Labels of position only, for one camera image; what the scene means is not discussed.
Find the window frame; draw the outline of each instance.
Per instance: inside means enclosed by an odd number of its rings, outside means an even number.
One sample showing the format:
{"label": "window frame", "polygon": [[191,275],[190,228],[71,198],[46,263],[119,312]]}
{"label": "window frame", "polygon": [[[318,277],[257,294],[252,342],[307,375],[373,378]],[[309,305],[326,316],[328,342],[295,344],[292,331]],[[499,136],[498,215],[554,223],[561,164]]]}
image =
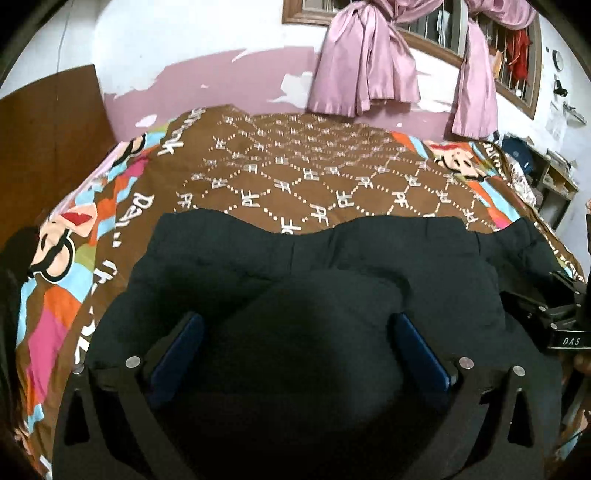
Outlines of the window frame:
{"label": "window frame", "polygon": [[[458,39],[458,50],[459,54],[456,54],[449,48],[444,48],[438,43],[435,43],[427,38],[424,38],[415,33],[400,29],[399,32],[407,42],[410,48],[422,51],[429,56],[435,57],[439,60],[443,60],[446,63],[457,67],[458,69],[462,66],[463,53],[465,42],[462,40],[466,37],[467,31],[467,19],[468,11],[466,4],[460,0],[460,28],[459,28],[459,39]],[[330,22],[335,17],[335,13],[305,10],[303,0],[283,0],[283,24],[306,24],[306,25],[330,25]],[[532,80],[532,94],[529,102],[522,100],[516,96],[509,88],[503,85],[499,80],[495,79],[496,92],[502,95],[505,99],[509,100],[519,110],[525,113],[532,120],[535,117],[535,111],[538,105],[538,96],[540,93],[540,79],[542,72],[542,44],[541,44],[541,30],[540,30],[540,19],[538,16],[534,19],[530,25],[530,31],[533,33],[531,36],[530,45],[530,60],[528,70],[530,73],[530,80]]]}

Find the pink wall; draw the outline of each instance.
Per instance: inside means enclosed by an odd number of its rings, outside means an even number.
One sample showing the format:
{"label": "pink wall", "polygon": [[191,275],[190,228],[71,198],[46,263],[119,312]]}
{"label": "pink wall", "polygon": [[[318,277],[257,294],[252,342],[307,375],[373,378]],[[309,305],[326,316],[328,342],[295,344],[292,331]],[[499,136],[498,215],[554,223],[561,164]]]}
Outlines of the pink wall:
{"label": "pink wall", "polygon": [[[307,96],[306,79],[309,82],[316,69],[314,48],[284,47],[236,59],[241,52],[226,51],[175,63],[167,66],[147,90],[121,96],[106,94],[105,106],[117,139],[126,140],[145,131],[146,127],[135,124],[148,115],[157,116],[157,125],[196,106],[232,103],[249,113],[304,111],[299,107],[305,105],[300,102]],[[295,77],[302,85],[283,91],[285,75]],[[433,140],[440,140],[450,129],[450,113],[412,111],[409,104],[397,102],[376,105],[356,121]]]}

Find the metal rivet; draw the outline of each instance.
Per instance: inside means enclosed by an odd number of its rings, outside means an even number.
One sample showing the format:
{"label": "metal rivet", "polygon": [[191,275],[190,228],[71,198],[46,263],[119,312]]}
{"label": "metal rivet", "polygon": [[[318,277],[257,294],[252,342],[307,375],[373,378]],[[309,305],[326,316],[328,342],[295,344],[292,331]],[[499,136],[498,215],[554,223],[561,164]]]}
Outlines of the metal rivet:
{"label": "metal rivet", "polygon": [[474,362],[471,358],[468,358],[466,356],[460,358],[460,361],[458,363],[460,364],[460,367],[462,367],[464,370],[471,370],[472,368],[474,368]]}
{"label": "metal rivet", "polygon": [[520,367],[519,365],[516,365],[513,367],[513,373],[515,375],[517,375],[518,377],[524,377],[525,376],[525,368]]}
{"label": "metal rivet", "polygon": [[72,373],[74,375],[80,375],[84,371],[84,364],[76,364],[74,368],[72,368]]}
{"label": "metal rivet", "polygon": [[140,360],[140,358],[138,356],[130,356],[126,361],[125,361],[125,366],[127,368],[135,368],[137,367],[142,361]]}

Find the cartoon face print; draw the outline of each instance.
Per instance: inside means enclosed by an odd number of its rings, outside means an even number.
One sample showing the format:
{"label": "cartoon face print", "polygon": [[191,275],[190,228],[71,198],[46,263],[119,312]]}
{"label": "cartoon face print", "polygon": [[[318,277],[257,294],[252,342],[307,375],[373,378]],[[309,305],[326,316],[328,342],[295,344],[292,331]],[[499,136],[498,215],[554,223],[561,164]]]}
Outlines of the cartoon face print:
{"label": "cartoon face print", "polygon": [[41,274],[45,280],[57,283],[70,271],[74,261],[72,232],[82,237],[90,235],[97,217],[96,205],[77,205],[46,221],[39,229],[39,243],[29,267],[31,276]]}
{"label": "cartoon face print", "polygon": [[444,165],[454,173],[463,175],[467,180],[483,181],[488,175],[474,163],[474,155],[469,150],[457,144],[438,145],[427,143],[435,162]]}
{"label": "cartoon face print", "polygon": [[122,164],[128,157],[137,155],[144,149],[145,145],[145,134],[135,137],[131,142],[122,142],[117,145],[114,149],[116,160],[113,162],[113,167]]}

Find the paper on wall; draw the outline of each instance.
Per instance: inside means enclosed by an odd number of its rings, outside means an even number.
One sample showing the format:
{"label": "paper on wall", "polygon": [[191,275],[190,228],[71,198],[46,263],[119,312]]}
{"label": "paper on wall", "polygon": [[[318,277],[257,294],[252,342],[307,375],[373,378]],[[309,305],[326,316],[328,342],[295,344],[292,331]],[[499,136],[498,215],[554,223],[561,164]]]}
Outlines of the paper on wall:
{"label": "paper on wall", "polygon": [[548,112],[548,121],[546,122],[546,130],[552,138],[557,142],[562,142],[564,133],[566,131],[566,118],[562,110],[554,102],[550,102],[550,111]]}

